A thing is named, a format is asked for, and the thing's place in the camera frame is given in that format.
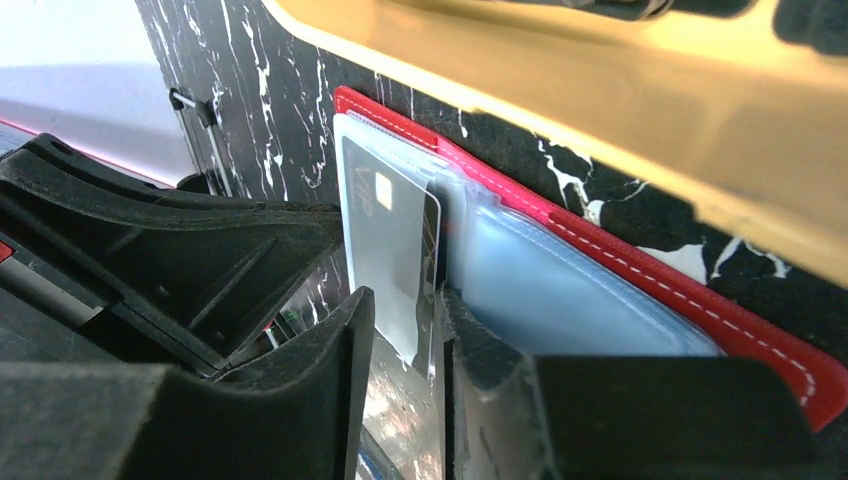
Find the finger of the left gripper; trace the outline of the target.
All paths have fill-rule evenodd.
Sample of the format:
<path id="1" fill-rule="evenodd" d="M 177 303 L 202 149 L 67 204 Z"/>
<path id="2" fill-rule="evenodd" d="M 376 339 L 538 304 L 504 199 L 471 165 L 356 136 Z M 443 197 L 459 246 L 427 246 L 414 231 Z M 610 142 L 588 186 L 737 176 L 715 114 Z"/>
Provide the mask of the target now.
<path id="1" fill-rule="evenodd" d="M 109 354 L 230 369 L 341 241 L 334 205 L 160 189 L 40 134 L 1 158 L 1 286 Z"/>

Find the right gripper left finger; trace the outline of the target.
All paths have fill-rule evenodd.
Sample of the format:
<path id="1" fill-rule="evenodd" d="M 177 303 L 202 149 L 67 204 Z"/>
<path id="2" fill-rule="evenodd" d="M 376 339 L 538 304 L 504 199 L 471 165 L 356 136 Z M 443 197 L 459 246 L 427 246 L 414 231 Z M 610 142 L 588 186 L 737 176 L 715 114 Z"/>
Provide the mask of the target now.
<path id="1" fill-rule="evenodd" d="M 165 364 L 5 362 L 5 479 L 351 479 L 374 294 L 218 381 Z"/>

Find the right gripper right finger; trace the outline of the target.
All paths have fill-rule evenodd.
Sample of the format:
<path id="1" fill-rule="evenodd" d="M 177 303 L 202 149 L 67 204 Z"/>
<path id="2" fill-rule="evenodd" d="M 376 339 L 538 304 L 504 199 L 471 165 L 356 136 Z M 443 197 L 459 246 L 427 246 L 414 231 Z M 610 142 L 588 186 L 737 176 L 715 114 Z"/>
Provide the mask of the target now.
<path id="1" fill-rule="evenodd" d="M 744 358 L 518 352 L 443 289 L 449 479 L 835 479 L 788 386 Z"/>

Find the red card holder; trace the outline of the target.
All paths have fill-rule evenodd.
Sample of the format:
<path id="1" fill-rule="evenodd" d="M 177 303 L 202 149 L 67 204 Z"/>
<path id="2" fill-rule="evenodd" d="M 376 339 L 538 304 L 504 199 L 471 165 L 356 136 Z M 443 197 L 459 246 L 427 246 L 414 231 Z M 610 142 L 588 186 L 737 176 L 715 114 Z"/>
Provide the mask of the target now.
<path id="1" fill-rule="evenodd" d="M 746 357 L 790 387 L 811 426 L 847 408 L 847 370 L 684 273 L 544 199 L 445 137 L 349 88 L 342 136 L 370 147 L 440 203 L 437 280 L 482 323 L 532 353 Z"/>

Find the yellow oval tray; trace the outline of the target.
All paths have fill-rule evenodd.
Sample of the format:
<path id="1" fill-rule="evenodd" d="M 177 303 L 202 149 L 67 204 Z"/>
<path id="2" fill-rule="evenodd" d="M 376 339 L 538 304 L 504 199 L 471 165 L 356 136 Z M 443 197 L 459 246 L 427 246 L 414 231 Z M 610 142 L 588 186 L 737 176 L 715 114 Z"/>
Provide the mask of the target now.
<path id="1" fill-rule="evenodd" d="M 269 1 L 299 39 L 585 152 L 847 282 L 843 1 Z"/>

